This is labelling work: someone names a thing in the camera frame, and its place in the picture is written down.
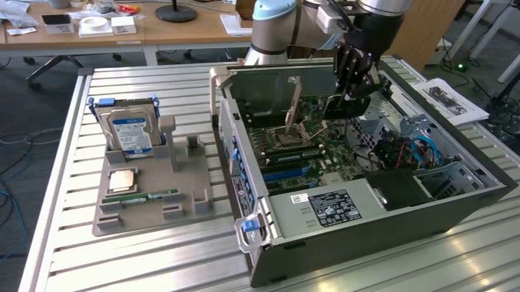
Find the blue hard drive label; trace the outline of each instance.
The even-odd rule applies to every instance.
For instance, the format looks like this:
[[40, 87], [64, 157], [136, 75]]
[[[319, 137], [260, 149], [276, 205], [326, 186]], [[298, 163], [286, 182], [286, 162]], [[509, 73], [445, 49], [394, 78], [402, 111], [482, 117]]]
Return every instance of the blue hard drive label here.
[[346, 190], [308, 196], [308, 202], [319, 225], [323, 227], [360, 219], [359, 211]]
[[141, 155], [152, 149], [149, 134], [145, 132], [145, 119], [119, 119], [112, 121], [114, 135], [121, 150], [133, 155]]

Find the red cable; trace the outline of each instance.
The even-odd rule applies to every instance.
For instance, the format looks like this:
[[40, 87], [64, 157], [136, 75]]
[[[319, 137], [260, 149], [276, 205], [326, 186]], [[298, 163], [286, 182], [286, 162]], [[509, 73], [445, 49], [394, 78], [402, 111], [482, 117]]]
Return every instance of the red cable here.
[[402, 143], [402, 146], [401, 146], [401, 151], [398, 152], [398, 159], [397, 159], [397, 165], [395, 165], [395, 168], [398, 167], [398, 165], [401, 164], [401, 158], [402, 158], [402, 151], [405, 149], [405, 146], [406, 146], [407, 142]]

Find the chair wheel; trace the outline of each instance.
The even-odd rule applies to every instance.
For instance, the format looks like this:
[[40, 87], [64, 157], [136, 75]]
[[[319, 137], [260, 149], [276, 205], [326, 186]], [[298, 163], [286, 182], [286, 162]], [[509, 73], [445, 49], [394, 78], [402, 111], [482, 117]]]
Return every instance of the chair wheel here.
[[34, 58], [24, 57], [24, 63], [26, 65], [33, 65], [36, 63]]
[[41, 83], [37, 83], [37, 82], [29, 82], [28, 86], [29, 86], [29, 89], [32, 89], [32, 90], [40, 90], [41, 89]]

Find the aluminum work table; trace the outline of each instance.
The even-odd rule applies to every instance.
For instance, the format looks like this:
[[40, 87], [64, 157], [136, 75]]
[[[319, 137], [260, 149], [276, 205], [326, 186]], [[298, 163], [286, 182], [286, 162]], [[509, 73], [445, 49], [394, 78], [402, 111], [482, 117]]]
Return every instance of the aluminum work table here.
[[[383, 61], [407, 82], [422, 80], [402, 61]], [[520, 189], [443, 234], [250, 288], [209, 126], [208, 69], [223, 64], [233, 63], [94, 69], [78, 76], [20, 291], [518, 291]], [[204, 133], [215, 216], [94, 237], [105, 140], [85, 103], [88, 97], [125, 99], [152, 93], [160, 113], [176, 116], [173, 139]], [[518, 156], [478, 124], [459, 129], [520, 181]]]

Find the power supply label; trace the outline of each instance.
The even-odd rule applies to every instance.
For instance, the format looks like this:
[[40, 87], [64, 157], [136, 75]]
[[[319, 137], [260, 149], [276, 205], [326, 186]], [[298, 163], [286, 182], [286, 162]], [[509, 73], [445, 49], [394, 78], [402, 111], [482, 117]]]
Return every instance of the power supply label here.
[[308, 202], [323, 227], [360, 219], [359, 211], [346, 190], [308, 196]]

